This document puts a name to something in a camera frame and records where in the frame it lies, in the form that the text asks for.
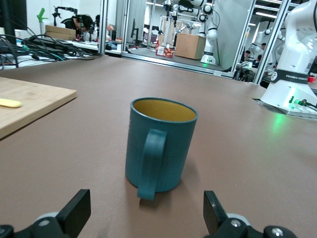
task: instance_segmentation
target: table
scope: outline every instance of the table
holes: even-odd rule
[[[1,77],[75,89],[78,98],[0,141],[0,224],[18,231],[59,211],[81,188],[92,215],[81,238],[201,238],[203,192],[228,213],[316,237],[317,124],[260,106],[246,82],[103,56],[10,69]],[[163,97],[200,117],[181,183],[137,198],[124,176],[129,104]]]
[[[79,48],[87,49],[92,52],[97,52],[98,51],[98,44],[96,42],[75,42],[75,41],[66,41],[69,43],[72,43],[74,46],[77,46]],[[120,55],[121,51],[120,50],[105,50],[105,53],[107,54],[117,54]]]

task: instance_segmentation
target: yellow object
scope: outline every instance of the yellow object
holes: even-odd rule
[[[9,108],[18,108],[18,107],[21,107],[22,104],[19,101],[0,98],[0,106],[5,106]]]
[[[167,121],[189,121],[197,117],[190,108],[171,101],[160,99],[139,100],[133,107],[151,118]]]

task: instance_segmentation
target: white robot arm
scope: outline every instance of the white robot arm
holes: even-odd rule
[[[277,71],[261,97],[261,101],[275,106],[289,115],[317,118],[314,108],[317,97],[307,83],[308,73],[317,55],[317,0],[294,8],[286,17],[286,39]]]
[[[272,31],[272,28],[268,28],[264,31],[260,31],[257,33],[257,37],[256,37],[255,41],[249,47],[249,51],[251,52],[250,56],[249,56],[249,61],[254,60],[255,57],[259,54],[259,52],[262,50],[260,47],[260,44],[262,44],[262,42],[263,42],[263,37],[271,34],[271,31]],[[281,31],[278,32],[277,38],[282,42],[285,41],[285,37],[282,36]]]
[[[177,19],[177,13],[182,13],[188,16],[196,17],[202,24],[200,26],[199,35],[206,37],[206,45],[204,48],[204,55],[201,59],[203,63],[216,64],[216,60],[213,57],[213,48],[215,40],[217,39],[217,26],[212,21],[213,10],[212,6],[207,4],[207,0],[188,0],[188,3],[194,7],[188,7],[184,5],[175,4],[173,6],[173,19],[174,22]],[[172,0],[163,2],[165,9],[170,9],[173,4]],[[188,27],[189,30],[195,28],[195,25]]]

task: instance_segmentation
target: white wall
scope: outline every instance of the white wall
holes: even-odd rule
[[[94,0],[93,4],[91,0],[79,1],[79,14],[88,14],[93,20],[96,19],[96,15],[100,14],[100,0]]]
[[[45,12],[43,17],[47,17],[49,20],[53,21],[54,18],[52,14],[57,6],[72,7],[79,9],[79,1],[77,0],[27,0],[27,24],[28,27],[33,30],[36,34],[40,34],[40,24],[37,19],[37,15],[40,13],[41,9],[44,8]],[[73,12],[59,10],[61,18],[56,18],[57,22],[61,22],[63,19],[69,18],[73,15]],[[22,38],[30,37],[26,31],[22,31]]]
[[[150,16],[151,16],[152,8],[150,6],[151,5],[147,4],[147,10],[149,11]],[[161,6],[155,6],[154,17],[153,17],[153,21],[152,21],[153,26],[159,26],[160,16],[166,16],[166,11]]]
[[[109,0],[108,2],[108,23],[115,25],[117,9],[117,0]]]

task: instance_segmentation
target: cable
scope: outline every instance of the cable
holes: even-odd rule
[[[15,19],[17,19],[21,24],[12,21],[13,23],[18,24],[19,26],[26,27],[27,29],[29,29],[29,30],[32,32],[33,35],[36,35],[36,34],[34,33],[34,31],[32,31],[32,29],[31,29],[30,27],[28,27],[27,24],[25,24],[22,20],[20,20],[20,19],[17,18],[16,16],[13,16],[13,17],[14,17]]]
[[[296,104],[298,104],[298,105],[301,105],[301,106],[304,106],[304,107],[309,107],[309,108],[314,107],[314,110],[315,110],[315,111],[316,111],[315,108],[317,108],[317,106],[315,106],[315,105],[313,105],[313,104],[311,104],[311,103],[308,103],[308,102],[306,101],[306,99],[301,100],[301,101],[295,100],[294,103],[296,103]]]
[[[317,112],[317,109],[314,108],[313,106],[307,106],[307,107]]]
[[[1,35],[0,35],[0,39],[2,39],[6,43],[6,45],[10,48],[11,53],[12,53],[14,60],[15,60],[15,66],[16,66],[16,68],[19,68],[17,55],[15,53],[15,50],[14,50],[12,44],[5,37],[3,37]]]
[[[217,48],[217,55],[218,55],[218,63],[220,64],[218,38],[216,39],[216,48]]]
[[[0,35],[0,37],[4,38],[3,36],[10,36],[10,35],[6,35],[6,34]],[[43,39],[43,38],[38,38],[38,36],[45,36],[45,37],[50,38],[52,40],[52,42],[56,43],[56,46],[54,46],[54,48],[60,50],[61,52],[60,53],[56,53],[56,54],[51,53],[48,50],[47,46],[44,44],[45,41],[48,42],[48,40]],[[89,52],[86,52],[85,50],[82,50],[82,49],[80,49],[80,48],[78,48],[76,46],[73,46],[73,45],[65,46],[61,42],[59,42],[59,41],[55,40],[54,38],[52,38],[51,36],[35,35],[34,38],[38,39],[41,42],[41,44],[43,45],[44,49],[41,48],[40,46],[38,46],[37,44],[33,43],[32,41],[24,39],[25,43],[27,43],[29,46],[32,45],[33,49],[31,49],[31,51],[30,51],[30,50],[26,50],[26,49],[24,49],[22,47],[11,45],[12,46],[11,51],[13,52],[13,56],[15,56],[15,52],[16,51],[21,51],[21,52],[28,53],[28,54],[29,54],[29,52],[32,52],[32,54],[37,55],[39,57],[46,57],[46,58],[49,58],[49,59],[52,59],[52,60],[55,60],[55,61],[69,60],[68,58],[66,58],[64,56],[64,54],[67,54],[67,55],[69,55],[71,57],[82,57],[82,58],[87,57],[87,56],[101,56],[100,53],[89,53]]]
[[[2,66],[2,68],[0,70],[4,70],[5,61],[3,61],[2,55],[0,55],[0,61],[1,61],[1,66]]]
[[[217,15],[218,15],[218,18],[219,18],[219,23],[218,23],[218,25],[217,25],[217,28],[218,28],[219,25],[220,25],[220,15],[219,15],[218,12],[216,12],[216,10],[212,10],[212,11],[214,11],[214,12],[217,13]]]
[[[277,49],[278,49],[281,45],[283,45],[283,43],[284,43],[284,42],[280,43],[280,44],[275,48],[275,51],[274,51],[275,62],[273,62],[273,63],[277,63],[277,60],[276,60],[276,51],[277,51]]]
[[[19,26],[21,26],[21,27],[27,27],[33,34],[35,34],[32,30],[31,30],[31,28],[29,28],[25,23],[23,23],[23,25],[21,25],[21,24],[19,24],[19,23],[17,23],[17,22],[15,22],[15,21],[13,21],[13,20],[9,20],[8,18],[6,18],[6,17],[3,17],[3,16],[0,16],[1,18],[3,18],[4,20],[6,20],[6,21],[10,21],[10,22],[12,22],[12,23],[14,23],[14,24],[16,24],[16,25],[19,25]]]

